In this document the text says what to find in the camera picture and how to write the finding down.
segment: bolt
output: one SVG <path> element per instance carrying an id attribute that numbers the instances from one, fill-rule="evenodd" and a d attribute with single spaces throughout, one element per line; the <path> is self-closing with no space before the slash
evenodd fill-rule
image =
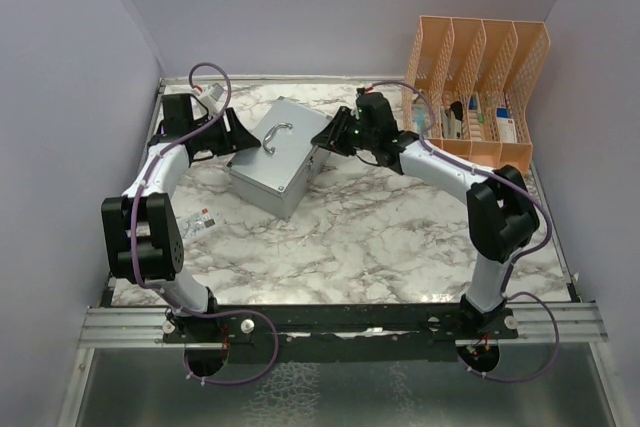
<path id="1" fill-rule="evenodd" d="M 162 324 L 162 332 L 164 332 L 165 334 L 172 334 L 174 330 L 176 330 L 176 326 L 168 320 Z"/>
<path id="2" fill-rule="evenodd" d="M 253 323 L 253 320 L 251 320 L 251 319 L 244 319 L 242 321 L 242 323 L 240 324 L 240 330 L 244 334 L 250 334 L 251 332 L 253 332 L 253 328 L 254 327 L 255 327 L 255 324 Z"/>
<path id="3" fill-rule="evenodd" d="M 518 328 L 518 319 L 513 315 L 507 315 L 504 318 L 504 325 L 507 329 L 516 330 Z"/>

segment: white marble countertop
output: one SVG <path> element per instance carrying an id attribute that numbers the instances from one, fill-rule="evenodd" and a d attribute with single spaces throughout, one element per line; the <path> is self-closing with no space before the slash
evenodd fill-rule
<path id="1" fill-rule="evenodd" d="M 251 130 L 280 96 L 333 114 L 353 106 L 360 85 L 242 83 L 231 106 Z M 400 118 L 399 90 L 379 90 Z M 185 267 L 221 303 L 454 302 L 469 286 L 475 249 L 466 208 L 449 194 L 331 155 L 284 222 L 235 194 L 229 159 L 193 164 L 172 198 L 177 217 L 207 208 L 217 223 L 185 245 Z M 531 176 L 527 185 L 536 191 Z M 542 236 L 537 232 L 533 242 Z M 553 244 L 516 264 L 507 293 L 519 290 L 569 300 Z M 161 303 L 126 280 L 116 284 L 114 305 Z"/>

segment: metal box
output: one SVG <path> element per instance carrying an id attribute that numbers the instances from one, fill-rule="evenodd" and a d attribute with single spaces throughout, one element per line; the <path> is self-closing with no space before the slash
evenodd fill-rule
<path id="1" fill-rule="evenodd" d="M 288 220 L 329 152 L 311 145 L 331 116 L 280 97 L 253 130 L 262 147 L 233 156 L 229 172 L 247 202 Z"/>

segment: purple wire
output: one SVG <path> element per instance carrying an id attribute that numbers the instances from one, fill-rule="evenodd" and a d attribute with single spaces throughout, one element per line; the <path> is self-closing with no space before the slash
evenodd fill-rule
<path id="1" fill-rule="evenodd" d="M 537 379 L 538 377 L 542 377 L 544 374 L 549 372 L 549 370 L 551 370 L 553 365 L 556 363 L 558 354 L 560 353 L 560 330 L 558 329 L 558 321 L 553 315 L 553 312 L 551 312 L 551 309 L 549 308 L 549 306 L 545 304 L 542 301 L 542 299 L 540 299 L 540 297 L 530 292 L 515 293 L 511 297 L 509 297 L 507 300 L 514 300 L 518 297 L 522 297 L 523 295 L 531 297 L 533 300 L 538 302 L 542 306 L 542 308 L 547 311 L 547 314 L 549 314 L 549 318 L 551 319 L 551 325 L 553 325 L 553 333 L 555 335 L 555 345 L 553 347 L 553 353 L 551 354 L 551 357 L 547 361 L 546 365 L 542 367 L 540 370 L 538 370 L 537 372 L 526 375 L 524 377 L 496 377 L 494 375 L 487 374 L 486 372 L 479 372 L 471 368 L 464 360 L 462 360 L 461 357 L 458 356 L 458 361 L 460 361 L 467 368 L 469 372 L 471 372 L 474 375 L 477 375 L 478 377 L 482 377 L 483 379 L 493 380 L 494 382 L 502 382 L 503 384 L 519 384 L 522 382 L 529 382 L 530 380 Z"/>
<path id="2" fill-rule="evenodd" d="M 454 165 L 454 166 L 456 166 L 456 167 L 458 167 L 458 168 L 460 168 L 462 170 L 466 170 L 467 172 L 471 172 L 471 173 L 475 172 L 475 173 L 478 173 L 478 174 L 485 175 L 486 177 L 489 177 L 489 178 L 491 178 L 493 180 L 496 180 L 496 181 L 500 182 L 503 185 L 506 185 L 510 189 L 513 189 L 517 193 L 519 193 L 520 195 L 524 196 L 533 205 L 535 205 L 536 208 L 540 211 L 540 213 L 542 214 L 542 217 L 544 217 L 545 224 L 547 225 L 547 231 L 545 233 L 544 238 L 542 239 L 542 241 L 538 245 L 534 245 L 533 247 L 530 247 L 529 249 L 522 250 L 522 251 L 518 252 L 516 255 L 514 255 L 513 259 L 511 260 L 511 264 L 513 265 L 517 260 L 521 259 L 525 255 L 529 255 L 529 254 L 532 254 L 534 252 L 537 252 L 538 250 L 542 249 L 545 245 L 547 245 L 549 243 L 549 241 L 551 240 L 551 233 L 552 233 L 551 216 L 549 215 L 547 210 L 543 207 L 542 202 L 540 202 L 540 200 L 538 200 L 534 195 L 530 194 L 525 189 L 522 189 L 520 186 L 514 184 L 513 182 L 510 182 L 509 180 L 504 179 L 504 178 L 500 177 L 499 175 L 494 174 L 490 170 L 477 169 L 477 168 L 474 169 L 473 167 L 465 164 L 464 162 L 461 162 L 461 161 L 457 160 L 454 156 L 447 155 L 444 151 L 440 150 L 438 147 L 436 147 L 431 142 L 429 142 L 427 140 L 427 138 L 425 137 L 425 134 L 429 131 L 429 129 L 431 129 L 431 127 L 433 127 L 433 123 L 435 122 L 436 115 L 435 115 L 435 112 L 433 110 L 433 106 L 431 105 L 431 102 L 429 101 L 427 96 L 424 95 L 419 89 L 415 88 L 413 85 L 408 84 L 406 82 L 402 82 L 401 80 L 383 80 L 383 81 L 380 81 L 380 82 L 374 82 L 373 84 L 371 84 L 371 86 L 372 87 L 376 87 L 378 85 L 389 85 L 389 84 L 391 84 L 391 85 L 400 85 L 402 87 L 406 87 L 408 89 L 411 89 L 427 105 L 427 108 L 429 109 L 429 117 L 431 117 L 431 123 L 422 132 L 420 132 L 420 144 L 422 144 L 422 147 L 424 147 L 424 149 L 427 152 L 429 152 L 430 154 L 435 155 L 436 157 L 439 157 L 440 159 L 444 160 L 445 162 L 449 162 L 451 165 Z"/>
<path id="3" fill-rule="evenodd" d="M 427 96 L 424 95 L 424 93 L 422 93 L 419 89 L 417 89 L 413 85 L 411 85 L 411 84 L 409 84 L 407 82 L 403 82 L 401 80 L 383 80 L 383 81 L 374 82 L 373 84 L 371 84 L 372 87 L 377 87 L 379 85 L 400 85 L 402 87 L 405 87 L 407 89 L 412 90 L 425 103 L 425 105 L 429 109 L 429 117 L 430 117 L 431 123 L 429 124 L 428 127 L 424 128 L 422 130 L 422 132 L 420 132 L 419 139 L 420 139 L 420 144 L 422 145 L 422 147 L 424 147 L 424 149 L 427 152 L 429 152 L 430 154 L 435 155 L 436 157 L 444 160 L 445 162 L 449 162 L 451 165 L 454 165 L 455 167 L 458 167 L 460 169 L 466 170 L 467 172 L 479 173 L 481 175 L 485 175 L 486 177 L 489 177 L 490 179 L 493 179 L 493 180 L 496 180 L 496 181 L 500 182 L 501 184 L 509 187 L 510 189 L 513 189 L 514 191 L 516 191 L 517 193 L 519 193 L 520 195 L 525 197 L 533 205 L 535 205 L 536 208 L 540 211 L 540 213 L 542 214 L 542 217 L 544 217 L 544 221 L 545 221 L 545 224 L 547 226 L 547 231 L 545 233 L 544 238 L 542 239 L 542 241 L 539 244 L 534 245 L 533 247 L 530 247 L 528 249 L 521 250 L 516 255 L 514 255 L 513 258 L 511 259 L 510 268 L 513 268 L 514 264 L 519 259 L 524 257 L 525 255 L 533 254 L 534 252 L 539 251 L 540 249 L 542 249 L 545 245 L 547 245 L 549 243 L 549 241 L 551 240 L 551 234 L 552 234 L 552 229 L 553 229 L 552 224 L 551 224 L 551 216 L 549 215 L 547 210 L 543 207 L 542 202 L 540 202 L 540 200 L 538 200 L 534 195 L 530 194 L 527 190 L 522 189 L 520 186 L 514 184 L 513 182 L 511 182 L 511 181 L 509 181 L 507 179 L 504 179 L 504 178 L 500 177 L 499 175 L 496 175 L 495 173 L 491 172 L 490 170 L 477 169 L 477 168 L 471 167 L 471 166 L 465 164 L 464 162 L 459 161 L 454 156 L 447 155 L 444 151 L 440 150 L 438 147 L 436 147 L 431 142 L 429 142 L 427 140 L 427 138 L 425 137 L 425 134 L 433 127 L 435 119 L 436 119 L 436 115 L 435 115 L 435 111 L 433 110 L 433 105 L 431 105 L 431 102 L 429 101 Z M 542 305 L 542 307 L 549 314 L 549 317 L 551 318 L 551 322 L 553 323 L 553 329 L 554 329 L 554 331 L 556 333 L 556 343 L 555 343 L 555 349 L 554 349 L 553 355 L 551 356 L 551 358 L 549 359 L 549 362 L 547 363 L 547 365 L 545 367 L 543 367 L 540 371 L 538 371 L 535 374 L 532 374 L 532 375 L 527 376 L 527 377 L 523 377 L 522 378 L 523 380 L 520 380 L 520 379 L 500 379 L 500 378 L 492 377 L 492 376 L 489 376 L 489 375 L 485 375 L 484 378 L 486 378 L 486 379 L 496 380 L 498 382 L 510 382 L 510 383 L 526 382 L 528 380 L 533 380 L 533 379 L 539 377 L 540 375 L 543 375 L 546 372 L 548 372 L 549 369 L 551 369 L 551 367 L 553 366 L 553 364 L 556 361 L 556 358 L 558 356 L 558 351 L 560 349 L 560 334 L 559 334 L 559 331 L 558 331 L 558 325 L 556 323 L 555 317 L 553 316 L 553 313 L 551 312 L 551 309 L 549 309 L 549 307 L 544 302 L 542 302 L 542 300 L 540 300 L 540 298 L 536 297 L 534 294 L 531 294 L 529 292 L 518 292 L 517 294 L 514 294 L 511 297 L 509 297 L 507 300 L 513 300 L 513 299 L 515 299 L 517 297 L 520 297 L 522 295 L 528 295 L 529 297 L 533 298 L 536 302 L 538 302 L 540 305 Z"/>
<path id="4" fill-rule="evenodd" d="M 191 314 L 195 317 L 199 317 L 201 319 L 219 319 L 221 317 L 229 317 L 231 315 L 256 315 L 267 323 L 267 325 L 271 329 L 271 332 L 273 333 L 273 338 L 275 340 L 275 345 L 273 347 L 273 354 L 271 355 L 271 359 L 269 359 L 269 362 L 267 363 L 267 365 L 260 372 L 256 374 L 251 375 L 249 377 L 245 377 L 243 379 L 237 379 L 237 380 L 216 380 L 211 377 L 198 377 L 191 371 L 191 368 L 189 367 L 189 363 L 188 363 L 189 359 L 187 357 L 187 354 L 185 353 L 184 365 L 187 371 L 189 372 L 190 377 L 193 377 L 199 380 L 200 382 L 204 382 L 205 384 L 211 384 L 211 385 L 226 385 L 226 386 L 244 385 L 244 384 L 249 384 L 263 377 L 267 372 L 271 370 L 271 368 L 276 363 L 276 359 L 278 358 L 278 353 L 280 352 L 280 342 L 278 341 L 278 329 L 276 328 L 273 321 L 263 313 L 256 312 L 255 310 L 245 310 L 245 309 L 229 310 L 227 312 L 220 312 L 218 314 L 202 314 L 200 312 L 194 312 L 186 308 L 183 308 L 182 311 L 188 314 Z"/>
<path id="5" fill-rule="evenodd" d="M 189 85 L 191 87 L 194 86 L 193 85 L 193 74 L 200 67 L 212 67 L 213 69 L 215 69 L 218 72 L 220 72 L 220 74 L 224 78 L 225 83 L 227 84 L 227 98 L 225 99 L 224 105 L 222 106 L 220 111 L 216 115 L 214 115 L 210 120 L 208 120 L 206 123 L 204 123 L 203 125 L 198 127 L 196 130 L 194 130 L 192 132 L 189 132 L 186 135 L 183 135 L 179 139 L 174 140 L 169 145 L 167 145 L 165 148 L 163 148 L 160 151 L 159 155 L 154 156 L 151 159 L 151 162 L 149 162 L 149 166 L 147 167 L 147 170 L 145 170 L 144 174 L 142 175 L 142 182 L 140 182 L 140 185 L 136 189 L 136 193 L 135 193 L 135 195 L 133 197 L 133 205 L 131 206 L 131 264 L 133 265 L 133 276 L 136 279 L 136 284 L 138 284 L 143 289 L 154 290 L 154 286 L 150 286 L 147 283 L 145 283 L 145 281 L 144 281 L 144 279 L 142 277 L 142 273 L 140 272 L 140 259 L 138 258 L 138 239 L 136 237 L 136 227 L 138 225 L 138 207 L 140 205 L 140 198 L 142 197 L 142 192 L 144 191 L 144 188 L 145 188 L 147 182 L 149 181 L 149 178 L 151 177 L 153 169 L 158 164 L 160 159 L 167 152 L 169 152 L 171 149 L 173 149 L 174 147 L 183 144 L 187 140 L 193 138 L 194 136 L 198 135 L 202 131 L 208 129 L 213 124 L 215 124 L 224 115 L 224 112 L 227 110 L 227 107 L 229 107 L 229 104 L 231 103 L 231 79 L 229 79 L 229 76 L 227 75 L 227 73 L 220 66 L 218 66 L 216 64 L 213 64 L 211 62 L 200 62 L 200 63 L 194 65 L 191 68 L 191 71 L 189 72 Z M 229 317 L 229 316 L 232 316 L 232 315 L 256 315 L 256 316 L 262 318 L 269 325 L 269 328 L 271 329 L 271 332 L 273 333 L 273 338 L 274 338 L 274 341 L 275 341 L 275 346 L 274 346 L 274 349 L 273 349 L 273 355 L 271 356 L 271 360 L 265 366 L 265 368 L 262 369 L 257 374 L 252 375 L 252 376 L 247 377 L 247 378 L 244 378 L 244 379 L 238 379 L 238 380 L 213 380 L 213 379 L 209 379 L 209 378 L 206 378 L 206 377 L 205 378 L 200 377 L 200 378 L 198 378 L 200 381 L 204 380 L 204 382 L 206 382 L 208 384 L 216 384 L 216 385 L 241 385 L 241 384 L 246 384 L 246 383 L 249 383 L 249 382 L 253 382 L 254 380 L 257 380 L 260 377 L 262 377 L 263 375 L 265 375 L 267 372 L 269 372 L 269 370 L 271 370 L 271 368 L 275 364 L 276 358 L 278 357 L 278 352 L 280 350 L 280 345 L 279 345 L 279 341 L 278 341 L 278 330 L 276 329 L 276 326 L 271 321 L 271 319 L 269 319 L 269 317 L 267 317 L 266 315 L 264 315 L 264 314 L 262 314 L 260 312 L 253 311 L 253 310 L 232 310 L 232 311 L 228 311 L 228 312 L 220 312 L 220 313 L 217 313 L 217 314 L 206 314 L 206 313 L 202 313 L 202 312 L 196 312 L 194 310 L 191 310 L 191 309 L 188 309 L 188 308 L 182 307 L 182 306 L 171 305 L 171 307 L 176 309 L 176 310 L 179 310 L 179 311 L 182 311 L 182 312 L 186 312 L 189 315 L 193 315 L 194 317 L 199 317 L 201 319 L 219 319 L 221 317 Z"/>

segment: purple cable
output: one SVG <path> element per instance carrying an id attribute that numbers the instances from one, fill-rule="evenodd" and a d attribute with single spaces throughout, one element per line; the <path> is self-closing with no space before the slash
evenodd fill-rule
<path id="1" fill-rule="evenodd" d="M 276 328 L 275 324 L 273 323 L 273 321 L 267 317 L 266 315 L 264 315 L 261 312 L 256 312 L 255 310 L 229 310 L 227 312 L 220 312 L 218 314 L 202 314 L 200 312 L 194 312 L 190 309 L 186 309 L 186 308 L 182 308 L 183 312 L 186 312 L 188 314 L 193 315 L 194 317 L 199 317 L 201 319 L 219 319 L 220 317 L 229 317 L 231 315 L 256 315 L 258 317 L 260 317 L 262 320 L 264 320 L 267 325 L 269 326 L 269 328 L 271 329 L 271 332 L 273 333 L 273 338 L 275 341 L 275 345 L 273 347 L 273 354 L 271 355 L 271 359 L 269 359 L 269 362 L 267 363 L 267 365 L 258 373 L 251 375 L 249 377 L 245 377 L 243 379 L 237 379 L 237 380 L 216 380 L 216 379 L 212 379 L 210 377 L 198 377 L 197 375 L 195 375 L 193 372 L 191 372 L 191 368 L 189 367 L 189 359 L 187 358 L 187 355 L 185 353 L 184 356 L 184 365 L 185 368 L 187 369 L 187 371 L 189 372 L 188 377 L 193 377 L 197 380 L 199 380 L 200 382 L 204 382 L 205 384 L 211 384 L 211 385 L 225 385 L 225 386 L 232 386 L 232 385 L 244 385 L 244 384 L 249 384 L 255 380 L 258 380 L 259 378 L 263 377 L 267 372 L 269 372 L 271 370 L 271 368 L 274 366 L 274 364 L 276 363 L 276 359 L 278 358 L 278 353 L 280 351 L 280 343 L 278 341 L 278 329 Z"/>
<path id="2" fill-rule="evenodd" d="M 558 322 L 556 321 L 556 318 L 553 315 L 553 312 L 551 312 L 551 309 L 549 308 L 549 306 L 545 304 L 542 301 L 542 299 L 540 299 L 540 297 L 538 297 L 537 295 L 534 295 L 530 292 L 518 292 L 516 294 L 513 294 L 507 300 L 513 300 L 518 297 L 522 297 L 523 295 L 531 297 L 533 300 L 538 302 L 542 306 L 542 308 L 547 311 L 547 314 L 549 314 L 549 318 L 551 319 L 551 325 L 553 325 L 553 333 L 555 335 L 556 340 L 555 340 L 555 345 L 553 347 L 553 353 L 551 354 L 551 357 L 547 361 L 546 365 L 542 367 L 540 370 L 538 370 L 537 372 L 526 375 L 524 377 L 514 377 L 514 378 L 496 377 L 496 376 L 487 374 L 486 372 L 479 372 L 475 369 L 472 369 L 464 360 L 462 360 L 461 357 L 458 357 L 458 361 L 460 361 L 467 368 L 469 372 L 471 372 L 474 375 L 477 375 L 478 377 L 482 377 L 483 379 L 493 380 L 495 382 L 502 382 L 504 384 L 518 384 L 518 383 L 529 382 L 530 380 L 537 379 L 538 377 L 543 376 L 544 374 L 549 372 L 549 370 L 551 370 L 551 368 L 556 362 L 556 359 L 558 358 L 558 354 L 560 353 L 560 330 L 558 329 Z"/>
<path id="3" fill-rule="evenodd" d="M 192 137 L 198 135 L 200 132 L 208 129 L 213 124 L 215 124 L 224 115 L 224 112 L 227 110 L 227 107 L 229 107 L 229 104 L 231 103 L 231 79 L 229 79 L 229 76 L 227 75 L 227 73 L 224 70 L 222 70 L 222 68 L 220 68 L 216 64 L 212 64 L 211 62 L 200 62 L 200 63 L 194 65 L 191 68 L 191 71 L 189 72 L 189 85 L 191 87 L 194 87 L 194 85 L 193 85 L 193 74 L 200 67 L 212 67 L 215 70 L 217 70 L 218 72 L 220 72 L 220 74 L 224 78 L 225 83 L 227 84 L 227 98 L 225 99 L 224 105 L 222 106 L 220 111 L 216 115 L 214 115 L 210 120 L 208 120 L 206 123 L 204 123 L 203 125 L 198 127 L 196 130 L 194 130 L 192 132 L 189 132 L 186 135 L 183 135 L 182 137 L 180 137 L 177 140 L 174 140 L 169 145 L 167 145 L 165 148 L 163 148 L 160 151 L 159 155 L 153 157 L 151 159 L 151 162 L 149 162 L 149 166 L 147 167 L 147 170 L 145 170 L 145 172 L 144 172 L 144 174 L 142 176 L 142 182 L 140 182 L 140 185 L 136 189 L 136 193 L 135 193 L 135 195 L 133 197 L 133 204 L 131 206 L 131 264 L 133 265 L 133 276 L 136 279 L 136 283 L 140 287 L 142 287 L 143 289 L 154 290 L 154 286 L 150 286 L 147 283 L 145 283 L 145 281 L 144 281 L 144 279 L 142 277 L 142 273 L 140 272 L 140 259 L 138 258 L 138 239 L 136 237 L 136 227 L 138 225 L 138 206 L 140 205 L 140 198 L 142 197 L 142 192 L 144 191 L 144 188 L 145 188 L 147 182 L 149 181 L 149 177 L 151 177 L 153 169 L 155 168 L 157 163 L 160 161 L 162 156 L 164 156 L 167 152 L 169 152 L 174 147 L 183 144 L 187 140 L 191 139 Z M 266 315 L 264 315 L 264 314 L 262 314 L 260 312 L 253 311 L 253 310 L 233 310 L 233 311 L 228 311 L 228 312 L 220 312 L 220 313 L 217 313 L 217 314 L 203 314 L 202 312 L 196 312 L 196 311 L 193 311 L 191 309 L 187 309 L 186 307 L 182 307 L 182 306 L 171 305 L 171 307 L 176 309 L 176 310 L 181 310 L 181 311 L 186 312 L 186 313 L 188 313 L 190 315 L 193 315 L 194 317 L 199 317 L 199 318 L 202 318 L 202 319 L 218 319 L 218 318 L 221 318 L 221 317 L 229 317 L 229 316 L 232 316 L 232 315 L 256 315 L 256 316 L 262 318 L 269 325 L 269 328 L 271 329 L 271 332 L 273 333 L 273 338 L 274 338 L 274 341 L 275 341 L 275 346 L 274 346 L 274 349 L 273 349 L 273 355 L 271 356 L 271 360 L 265 366 L 265 368 L 262 369 L 257 374 L 252 375 L 250 377 L 247 377 L 245 379 L 238 379 L 238 380 L 213 380 L 213 379 L 202 378 L 201 377 L 201 378 L 199 378 L 200 381 L 204 381 L 204 382 L 206 382 L 208 384 L 216 384 L 216 385 L 241 385 L 241 384 L 246 384 L 246 383 L 249 383 L 249 382 L 253 382 L 254 380 L 257 380 L 260 377 L 262 377 L 263 375 L 265 375 L 267 372 L 269 372 L 269 370 L 271 370 L 271 368 L 275 364 L 276 358 L 278 357 L 278 352 L 280 350 L 280 346 L 279 346 L 279 342 L 278 342 L 278 330 L 276 329 L 276 326 L 273 324 L 271 319 L 269 319 Z"/>
<path id="4" fill-rule="evenodd" d="M 429 101 L 427 96 L 424 95 L 419 89 L 417 89 L 413 85 L 408 84 L 407 82 L 403 82 L 401 80 L 383 80 L 383 81 L 380 81 L 380 82 L 374 82 L 373 84 L 371 84 L 371 87 L 377 87 L 379 85 L 400 85 L 402 87 L 406 87 L 407 89 L 410 89 L 415 94 L 417 94 L 420 97 L 420 99 L 422 99 L 422 101 L 425 103 L 425 105 L 429 109 L 429 117 L 430 117 L 431 123 L 429 124 L 428 127 L 423 129 L 422 132 L 420 132 L 419 139 L 420 139 L 420 144 L 422 145 L 422 147 L 424 147 L 424 149 L 427 152 L 429 152 L 430 154 L 435 155 L 436 157 L 438 157 L 438 158 L 440 158 L 440 159 L 442 159 L 442 160 L 444 160 L 446 162 L 449 162 L 451 165 L 454 165 L 455 167 L 458 167 L 460 169 L 466 170 L 467 172 L 479 173 L 479 174 L 485 175 L 486 177 L 489 177 L 490 179 L 493 179 L 493 180 L 496 180 L 496 181 L 500 182 L 501 184 L 509 187 L 510 189 L 513 189 L 514 191 L 516 191 L 520 195 L 524 196 L 533 205 L 535 205 L 536 208 L 540 211 L 540 213 L 542 214 L 542 217 L 544 217 L 544 221 L 545 221 L 545 224 L 547 226 L 547 231 L 545 233 L 544 238 L 542 239 L 542 241 L 539 244 L 534 245 L 533 247 L 530 247 L 528 249 L 522 250 L 522 251 L 518 252 L 516 255 L 514 255 L 513 258 L 511 259 L 510 268 L 513 268 L 514 264 L 519 259 L 524 257 L 525 255 L 529 255 L 529 254 L 532 254 L 534 252 L 537 252 L 538 250 L 542 249 L 545 245 L 547 245 L 549 243 L 549 241 L 551 240 L 551 233 L 552 233 L 552 228 L 553 228 L 552 224 L 551 224 L 551 216 L 546 211 L 546 209 L 543 207 L 542 202 L 540 202 L 540 200 L 538 200 L 535 196 L 531 195 L 527 190 L 522 189 L 521 187 L 519 187 L 518 185 L 514 184 L 513 182 L 510 182 L 509 180 L 504 179 L 504 178 L 500 177 L 499 175 L 494 174 L 493 172 L 491 172 L 489 170 L 474 169 L 473 167 L 465 164 L 464 162 L 459 161 L 454 156 L 447 155 L 444 151 L 440 150 L 438 147 L 436 147 L 431 142 L 429 142 L 427 140 L 427 138 L 425 137 L 425 134 L 433 127 L 433 124 L 434 124 L 435 119 L 436 119 L 436 115 L 435 115 L 435 111 L 433 110 L 433 106 L 431 105 L 431 102 Z M 542 305 L 542 307 L 549 314 L 549 317 L 551 318 L 551 322 L 553 324 L 553 329 L 554 329 L 555 334 L 556 334 L 556 342 L 555 342 L 555 348 L 554 348 L 553 355 L 549 359 L 549 362 L 547 363 L 547 365 L 545 365 L 540 371 L 536 372 L 535 374 L 529 375 L 527 377 L 523 377 L 522 379 L 501 379 L 501 378 L 497 378 L 497 377 L 492 377 L 490 375 L 484 375 L 485 379 L 495 380 L 495 381 L 498 381 L 498 382 L 509 382 L 509 383 L 526 382 L 528 380 L 533 380 L 533 379 L 536 379 L 539 376 L 545 374 L 546 372 L 548 372 L 549 369 L 551 369 L 551 367 L 553 367 L 553 364 L 555 363 L 556 358 L 558 357 L 558 351 L 560 350 L 560 333 L 558 331 L 558 325 L 556 323 L 555 317 L 553 316 L 553 313 L 551 312 L 551 309 L 549 309 L 549 307 L 542 300 L 540 300 L 540 298 L 538 298 L 537 296 L 535 296 L 534 294 L 531 294 L 529 292 L 518 292 L 517 294 L 514 294 L 511 297 L 509 297 L 507 300 L 513 300 L 513 299 L 515 299 L 517 297 L 521 297 L 523 295 L 528 295 L 529 297 L 533 298 L 536 302 L 538 302 L 540 305 Z M 471 372 L 474 372 L 474 373 L 476 373 L 476 374 L 478 374 L 480 376 L 483 376 L 483 374 L 481 374 L 480 372 L 474 371 L 473 369 L 471 369 Z"/>
<path id="5" fill-rule="evenodd" d="M 524 196 L 533 205 L 535 205 L 536 208 L 540 211 L 540 213 L 542 214 L 542 217 L 544 217 L 545 224 L 547 225 L 547 231 L 545 233 L 544 238 L 542 239 L 542 242 L 540 242 L 538 245 L 534 245 L 533 247 L 530 247 L 529 249 L 520 251 L 516 255 L 514 255 L 513 259 L 511 260 L 511 264 L 512 265 L 515 264 L 517 260 L 521 259 L 525 255 L 529 255 L 529 254 L 532 254 L 534 252 L 537 252 L 538 250 L 542 249 L 545 245 L 547 245 L 549 243 L 549 241 L 551 240 L 551 230 L 552 230 L 551 217 L 549 216 L 549 213 L 546 211 L 546 209 L 542 206 L 542 202 L 540 202 L 535 196 L 531 195 L 525 189 L 520 188 L 519 186 L 517 186 L 513 182 L 510 182 L 507 179 L 504 179 L 504 178 L 500 177 L 499 175 L 494 174 L 490 170 L 473 169 L 471 166 L 468 166 L 464 162 L 460 162 L 455 157 L 447 155 L 444 151 L 440 150 L 438 147 L 436 147 L 431 142 L 429 142 L 426 139 L 425 134 L 426 134 L 426 132 L 428 132 L 431 129 L 431 127 L 433 127 L 436 115 L 435 115 L 435 112 L 433 110 L 433 106 L 431 105 L 431 102 L 429 101 L 427 96 L 424 95 L 419 89 L 416 89 L 413 85 L 408 84 L 406 82 L 402 82 L 401 80 L 383 80 L 383 81 L 374 82 L 373 84 L 371 84 L 372 87 L 376 87 L 378 85 L 400 85 L 402 87 L 406 87 L 408 89 L 411 89 L 427 105 L 427 108 L 429 109 L 429 117 L 431 118 L 430 119 L 431 123 L 422 132 L 420 132 L 420 144 L 422 144 L 422 147 L 424 147 L 424 149 L 427 152 L 429 152 L 430 154 L 435 155 L 436 157 L 439 157 L 440 159 L 444 160 L 445 162 L 449 162 L 451 165 L 454 165 L 454 166 L 456 166 L 456 167 L 458 167 L 460 169 L 466 170 L 467 172 L 472 172 L 472 173 L 475 172 L 475 173 L 478 173 L 478 174 L 482 174 L 482 175 L 485 175 L 486 177 L 489 177 L 489 178 L 491 178 L 493 180 L 496 180 L 496 181 L 500 182 L 503 185 L 506 185 L 510 189 L 513 189 L 517 193 L 519 193 L 520 195 Z"/>

